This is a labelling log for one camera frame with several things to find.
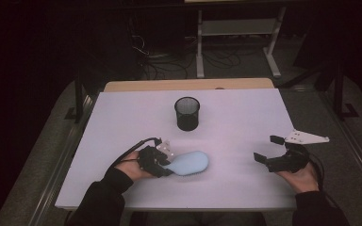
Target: hand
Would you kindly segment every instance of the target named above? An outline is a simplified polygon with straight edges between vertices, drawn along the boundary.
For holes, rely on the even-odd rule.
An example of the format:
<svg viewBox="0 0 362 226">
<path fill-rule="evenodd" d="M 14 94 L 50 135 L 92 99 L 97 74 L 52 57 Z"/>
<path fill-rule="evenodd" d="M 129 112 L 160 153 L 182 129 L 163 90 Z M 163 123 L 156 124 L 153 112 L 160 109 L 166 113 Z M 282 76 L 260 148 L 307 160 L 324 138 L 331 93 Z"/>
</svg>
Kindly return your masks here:
<svg viewBox="0 0 362 226">
<path fill-rule="evenodd" d="M 137 159 L 139 156 L 139 152 L 134 151 L 128 156 L 126 156 L 123 160 L 129 160 L 122 162 L 116 166 L 118 170 L 124 172 L 131 180 L 138 181 L 142 178 L 154 177 L 147 171 L 140 169 L 140 164 L 138 164 Z"/>
<path fill-rule="evenodd" d="M 311 163 L 307 163 L 303 169 L 300 169 L 295 173 L 289 171 L 279 171 L 276 172 L 276 174 L 284 178 L 296 191 L 296 193 L 319 191 L 317 174 Z"/>
</svg>

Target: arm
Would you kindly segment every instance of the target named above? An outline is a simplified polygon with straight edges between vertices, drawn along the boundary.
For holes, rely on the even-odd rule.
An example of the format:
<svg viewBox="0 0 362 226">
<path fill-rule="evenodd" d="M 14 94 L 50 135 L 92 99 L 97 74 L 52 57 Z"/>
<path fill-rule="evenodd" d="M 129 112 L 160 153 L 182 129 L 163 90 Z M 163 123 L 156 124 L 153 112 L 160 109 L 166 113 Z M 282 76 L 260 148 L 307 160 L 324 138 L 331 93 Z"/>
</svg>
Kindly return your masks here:
<svg viewBox="0 0 362 226">
<path fill-rule="evenodd" d="M 283 177 L 296 191 L 297 210 L 293 213 L 293 226 L 348 226 L 349 222 L 342 210 L 331 206 L 325 194 L 319 190 L 316 172 L 308 163 L 295 173 L 281 171 Z"/>
<path fill-rule="evenodd" d="M 138 158 L 133 152 L 124 160 Z M 141 178 L 151 177 L 136 161 L 109 168 L 100 182 L 90 185 L 82 202 L 67 225 L 119 225 L 124 209 L 122 194 Z"/>
</svg>

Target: light blue foam object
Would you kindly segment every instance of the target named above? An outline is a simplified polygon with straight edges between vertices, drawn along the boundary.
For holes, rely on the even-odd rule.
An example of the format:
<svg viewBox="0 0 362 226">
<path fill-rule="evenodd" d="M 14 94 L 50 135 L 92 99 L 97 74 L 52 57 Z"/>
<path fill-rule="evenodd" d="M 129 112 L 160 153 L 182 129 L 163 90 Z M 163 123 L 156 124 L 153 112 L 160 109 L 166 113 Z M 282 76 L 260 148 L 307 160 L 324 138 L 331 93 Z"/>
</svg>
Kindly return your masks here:
<svg viewBox="0 0 362 226">
<path fill-rule="evenodd" d="M 178 176 L 187 176 L 201 172 L 205 170 L 207 166 L 207 154 L 195 151 L 176 156 L 171 164 L 163 166 L 163 168 L 173 171 Z"/>
</svg>

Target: black mesh cup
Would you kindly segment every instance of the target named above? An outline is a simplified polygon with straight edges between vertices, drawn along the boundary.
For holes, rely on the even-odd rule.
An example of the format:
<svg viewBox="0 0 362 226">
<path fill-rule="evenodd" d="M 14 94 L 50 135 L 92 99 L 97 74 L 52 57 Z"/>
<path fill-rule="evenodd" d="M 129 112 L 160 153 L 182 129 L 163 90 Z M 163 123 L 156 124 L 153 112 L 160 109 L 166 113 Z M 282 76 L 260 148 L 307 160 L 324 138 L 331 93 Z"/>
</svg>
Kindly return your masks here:
<svg viewBox="0 0 362 226">
<path fill-rule="evenodd" d="M 198 100 L 193 97 L 183 97 L 175 102 L 174 108 L 177 113 L 177 125 L 183 131 L 192 131 L 199 124 Z"/>
</svg>

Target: black cable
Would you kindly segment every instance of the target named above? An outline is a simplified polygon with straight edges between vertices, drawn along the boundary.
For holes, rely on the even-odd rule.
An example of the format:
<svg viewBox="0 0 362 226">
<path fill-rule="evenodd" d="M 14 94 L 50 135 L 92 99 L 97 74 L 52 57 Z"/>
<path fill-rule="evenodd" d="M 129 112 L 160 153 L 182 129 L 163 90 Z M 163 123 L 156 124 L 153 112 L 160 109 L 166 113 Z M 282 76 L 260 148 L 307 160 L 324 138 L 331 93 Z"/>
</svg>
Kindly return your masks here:
<svg viewBox="0 0 362 226">
<path fill-rule="evenodd" d="M 173 57 L 173 59 L 169 59 L 169 60 L 163 60 L 163 61 L 156 61 L 157 59 L 155 58 L 149 58 L 149 62 L 153 63 L 153 64 L 168 64 L 168 63 L 174 63 L 177 61 L 181 61 L 184 58 L 188 57 L 188 55 L 195 53 L 195 51 L 188 51 L 186 53 L 184 53 L 183 55 L 179 55 L 179 56 L 169 56 L 169 57 Z"/>
<path fill-rule="evenodd" d="M 227 64 L 227 63 L 221 62 L 221 61 L 219 61 L 217 59 L 212 58 L 211 56 L 209 56 L 207 54 L 202 54 L 202 56 L 207 61 L 207 63 L 209 63 L 213 67 L 216 67 L 216 68 L 219 68 L 219 69 L 230 69 L 230 68 L 234 67 L 234 65 L 232 65 L 232 64 Z"/>
<path fill-rule="evenodd" d="M 148 56 L 150 61 L 155 61 L 155 60 L 161 60 L 162 58 L 173 58 L 172 61 L 170 62 L 174 62 L 174 61 L 178 61 L 182 58 L 182 54 L 178 54 L 178 53 L 169 53 L 169 54 L 161 54 L 161 55 L 151 55 Z"/>
<path fill-rule="evenodd" d="M 150 141 L 150 140 L 154 140 L 156 141 L 157 138 L 151 137 L 151 138 L 147 138 L 145 140 L 141 140 L 140 142 L 138 142 L 136 145 L 132 146 L 130 149 L 128 149 L 125 153 L 123 153 L 122 155 L 120 155 L 120 157 L 118 157 L 116 159 L 116 161 L 113 162 L 113 164 L 111 164 L 111 168 L 112 167 L 116 167 L 125 157 L 127 157 L 129 154 L 131 154 L 132 152 L 136 151 L 137 148 L 139 148 L 140 146 L 142 146 L 144 143 Z"/>
<path fill-rule="evenodd" d="M 212 51 L 209 51 L 209 53 L 211 53 L 212 55 L 214 55 L 214 57 L 216 57 L 216 58 L 219 59 L 219 60 L 214 59 L 213 57 L 209 56 L 208 54 L 203 54 L 204 57 L 209 57 L 210 60 L 213 60 L 213 61 L 215 61 L 215 62 L 217 62 L 217 63 L 222 64 L 222 65 L 226 65 L 226 66 L 230 66 L 230 67 L 235 66 L 235 64 L 234 64 L 234 62 L 232 61 L 232 59 L 231 59 L 230 56 L 219 56 L 219 54 L 216 54 L 216 52 L 213 51 L 213 50 L 212 50 Z M 225 62 L 220 61 L 220 60 L 224 60 L 224 59 L 227 59 L 227 60 L 229 61 L 229 63 L 225 63 Z"/>
<path fill-rule="evenodd" d="M 64 226 L 66 226 L 67 225 L 67 221 L 69 221 L 69 219 L 70 219 L 70 215 L 73 213 L 73 211 L 70 211 L 69 213 L 67 213 L 67 215 L 66 215 L 66 218 L 64 219 Z"/>
<path fill-rule="evenodd" d="M 121 163 L 123 163 L 123 162 L 134 162 L 134 161 L 138 161 L 138 159 L 137 159 L 137 158 L 134 158 L 134 159 L 125 159 L 125 160 L 120 161 L 119 164 L 121 164 Z"/>
<path fill-rule="evenodd" d="M 241 42 L 241 46 L 239 47 L 239 49 L 237 49 L 237 50 L 235 51 L 235 55 L 237 55 L 237 56 L 250 56 L 250 55 L 254 55 L 254 54 L 258 53 L 258 52 L 263 51 L 263 47 L 267 46 L 267 44 L 266 44 L 266 45 L 262 44 L 262 45 L 260 45 L 258 48 L 257 48 L 256 46 L 255 46 L 255 48 L 249 47 L 249 49 L 251 50 L 251 52 L 249 52 L 249 53 L 244 53 L 244 54 L 240 54 L 239 51 L 240 51 L 242 48 L 246 47 L 247 43 L 248 43 L 248 41 L 242 41 L 242 42 Z"/>
<path fill-rule="evenodd" d="M 234 61 L 232 60 L 232 57 L 235 57 L 237 59 L 236 63 L 234 63 Z M 232 55 L 229 55 L 229 56 L 223 56 L 223 58 L 228 58 L 233 66 L 240 65 L 240 57 L 238 55 L 232 54 Z"/>
<path fill-rule="evenodd" d="M 324 169 L 324 165 L 322 164 L 321 160 L 314 154 L 310 154 L 311 156 L 313 156 L 316 161 L 317 161 L 317 167 L 319 168 L 318 170 L 320 170 L 320 178 L 318 178 L 318 180 L 321 180 L 321 186 L 323 186 L 323 181 L 324 181 L 324 177 L 325 177 L 325 169 Z M 322 191 L 325 195 L 325 197 L 328 199 L 328 201 L 330 201 L 334 207 L 336 207 L 336 209 L 340 209 L 340 206 L 337 204 L 337 202 L 325 191 Z"/>
<path fill-rule="evenodd" d="M 163 75 L 162 79 L 165 79 L 164 73 L 159 72 L 154 65 L 152 65 L 152 64 L 150 64 L 150 63 L 146 63 L 146 66 L 148 67 L 148 69 L 149 69 L 149 67 L 151 67 L 151 68 L 153 68 L 153 69 L 155 70 L 155 76 L 154 76 L 154 79 L 153 79 L 153 80 L 157 80 L 157 76 L 158 76 L 159 74 L 162 74 L 162 75 Z"/>
<path fill-rule="evenodd" d="M 234 53 L 227 53 L 226 51 L 222 50 L 222 51 L 217 51 L 218 53 L 216 54 L 215 51 L 210 51 L 214 56 L 216 56 L 218 59 L 226 59 L 226 58 L 231 58 L 231 57 L 237 57 L 237 55 L 235 54 L 236 51 L 234 51 Z"/>
<path fill-rule="evenodd" d="M 166 75 L 163 72 L 157 72 L 157 74 L 154 77 L 154 80 L 165 80 Z"/>
<path fill-rule="evenodd" d="M 170 59 L 169 61 L 159 61 L 159 62 L 155 62 L 154 60 L 148 60 L 148 62 L 146 63 L 147 65 L 149 65 L 150 67 L 154 68 L 156 70 L 156 75 L 163 73 L 163 72 L 159 72 L 158 70 L 162 70 L 165 72 L 171 72 L 171 73 L 175 73 L 175 72 L 180 72 L 180 71 L 184 71 L 185 72 L 185 79 L 188 78 L 188 71 L 187 68 L 189 68 L 189 66 L 192 64 L 194 57 L 191 57 L 187 66 L 183 66 L 179 63 L 174 63 L 177 61 L 180 61 L 180 59 Z M 161 66 L 157 66 L 157 65 L 172 65 L 175 67 L 178 67 L 179 69 L 167 69 L 165 67 L 161 67 Z"/>
<path fill-rule="evenodd" d="M 148 70 L 148 72 L 145 71 L 145 67 L 143 67 L 143 72 L 144 72 L 145 75 L 146 75 L 146 80 L 151 80 L 151 75 L 150 75 L 150 72 L 149 72 L 149 67 L 146 67 L 146 69 Z"/>
<path fill-rule="evenodd" d="M 225 47 L 225 48 L 230 48 L 230 46 L 227 45 L 226 43 L 222 43 L 222 49 L 223 49 L 224 47 Z M 226 54 L 228 54 L 228 56 L 225 56 L 225 57 L 216 56 L 216 57 L 222 59 L 222 58 L 229 58 L 229 57 L 231 57 L 231 56 L 236 56 L 238 50 L 239 50 L 239 49 L 234 50 L 231 54 L 229 54 L 229 53 L 227 53 L 226 51 L 222 50 L 222 52 L 225 52 Z"/>
</svg>

